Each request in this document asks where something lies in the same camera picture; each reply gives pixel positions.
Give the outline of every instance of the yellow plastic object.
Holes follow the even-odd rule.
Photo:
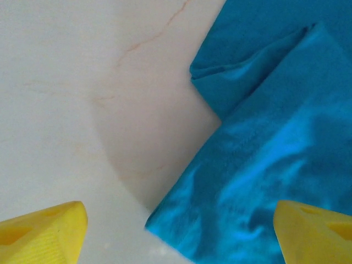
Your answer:
[[[352,217],[280,201],[274,228],[286,264],[352,263]]]
[[[68,202],[0,223],[0,264],[77,263],[87,230],[82,202]]]

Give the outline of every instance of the blue cloth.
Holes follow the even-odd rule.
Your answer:
[[[223,124],[150,232],[196,263],[284,264],[278,200],[352,215],[350,14],[349,0],[226,2],[191,65]]]

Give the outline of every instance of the yellow triangular piece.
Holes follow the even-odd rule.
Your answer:
[[[286,264],[352,263],[352,217],[280,201],[274,228]]]
[[[0,264],[77,263],[86,230],[81,202],[6,220],[0,223]]]

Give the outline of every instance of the fabric fold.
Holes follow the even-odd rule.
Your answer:
[[[229,101],[211,105],[223,124],[146,228],[196,263],[284,264],[278,200],[352,214],[352,65],[318,23],[242,63],[192,67],[210,105],[207,81],[214,90],[215,76],[227,80]]]

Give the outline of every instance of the white table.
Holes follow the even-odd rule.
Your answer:
[[[0,220],[81,200],[79,263],[188,263],[144,224],[219,125],[188,67],[223,2],[0,1]]]

